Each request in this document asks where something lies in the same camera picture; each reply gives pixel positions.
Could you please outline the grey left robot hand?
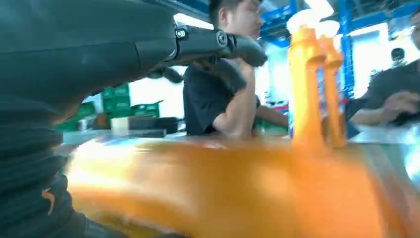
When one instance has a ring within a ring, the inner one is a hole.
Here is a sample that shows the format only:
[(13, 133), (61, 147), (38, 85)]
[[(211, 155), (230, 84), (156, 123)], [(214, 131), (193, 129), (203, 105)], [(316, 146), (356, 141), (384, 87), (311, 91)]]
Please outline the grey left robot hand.
[(88, 96), (164, 66), (196, 62), (228, 71), (229, 59), (261, 66), (252, 38), (182, 27), (162, 6), (132, 0), (3, 0), (0, 121), (58, 123)]

